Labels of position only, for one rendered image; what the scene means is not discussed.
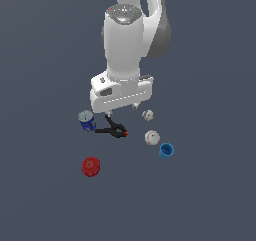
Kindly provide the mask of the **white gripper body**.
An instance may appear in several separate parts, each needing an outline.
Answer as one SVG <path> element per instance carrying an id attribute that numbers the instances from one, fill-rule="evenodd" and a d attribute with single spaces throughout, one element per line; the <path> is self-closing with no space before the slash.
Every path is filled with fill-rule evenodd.
<path id="1" fill-rule="evenodd" d="M 94 113 L 140 104 L 152 95 L 154 77 L 137 75 L 132 79 L 113 79 L 104 71 L 91 79 L 90 100 Z"/>

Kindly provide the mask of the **small white crumpled object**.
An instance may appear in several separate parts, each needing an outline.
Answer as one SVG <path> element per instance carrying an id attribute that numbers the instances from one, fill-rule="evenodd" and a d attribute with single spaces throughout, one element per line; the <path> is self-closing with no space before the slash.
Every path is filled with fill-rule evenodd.
<path id="1" fill-rule="evenodd" d="M 154 113 L 152 110 L 145 110 L 142 113 L 142 117 L 145 121 L 151 121 L 154 118 Z"/>

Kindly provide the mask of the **black spring clamp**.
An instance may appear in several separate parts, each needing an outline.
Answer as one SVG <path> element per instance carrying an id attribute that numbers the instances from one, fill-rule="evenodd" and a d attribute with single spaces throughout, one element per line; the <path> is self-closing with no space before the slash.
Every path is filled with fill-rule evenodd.
<path id="1" fill-rule="evenodd" d="M 108 115 L 106 115 L 105 118 L 110 124 L 110 127 L 103 129 L 95 129 L 96 133 L 109 133 L 115 138 L 128 136 L 128 131 L 122 124 L 116 124 Z"/>

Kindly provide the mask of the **blue tin can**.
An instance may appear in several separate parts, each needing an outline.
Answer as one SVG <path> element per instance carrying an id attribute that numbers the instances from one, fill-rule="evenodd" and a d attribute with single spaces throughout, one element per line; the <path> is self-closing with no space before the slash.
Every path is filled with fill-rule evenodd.
<path id="1" fill-rule="evenodd" d="M 96 128 L 96 122 L 94 120 L 93 113 L 90 110 L 84 110 L 78 114 L 78 120 L 82 128 L 86 132 L 92 132 Z"/>

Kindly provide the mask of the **white baseball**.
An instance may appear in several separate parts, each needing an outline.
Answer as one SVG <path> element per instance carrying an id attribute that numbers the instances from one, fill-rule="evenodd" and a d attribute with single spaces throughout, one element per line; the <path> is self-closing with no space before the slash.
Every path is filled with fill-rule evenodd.
<path id="1" fill-rule="evenodd" d="M 154 130 L 149 130 L 148 132 L 145 133 L 145 142 L 148 145 L 154 146 L 157 145 L 160 140 L 160 135 L 154 131 Z"/>

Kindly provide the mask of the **blue plastic cup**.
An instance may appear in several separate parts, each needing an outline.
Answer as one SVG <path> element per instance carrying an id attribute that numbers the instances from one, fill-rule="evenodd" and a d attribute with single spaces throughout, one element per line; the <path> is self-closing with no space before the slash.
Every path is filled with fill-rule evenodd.
<path id="1" fill-rule="evenodd" d="M 174 153 L 174 147 L 169 143 L 163 143 L 160 146 L 159 156 L 162 159 L 168 159 Z"/>

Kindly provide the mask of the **red apple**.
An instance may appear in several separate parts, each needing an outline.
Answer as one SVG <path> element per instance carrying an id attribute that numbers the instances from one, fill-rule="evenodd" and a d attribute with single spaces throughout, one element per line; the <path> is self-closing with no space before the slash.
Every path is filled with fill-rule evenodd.
<path id="1" fill-rule="evenodd" d="M 87 177 L 94 177 L 100 171 L 100 161 L 96 157 L 87 157 L 82 163 L 82 173 Z"/>

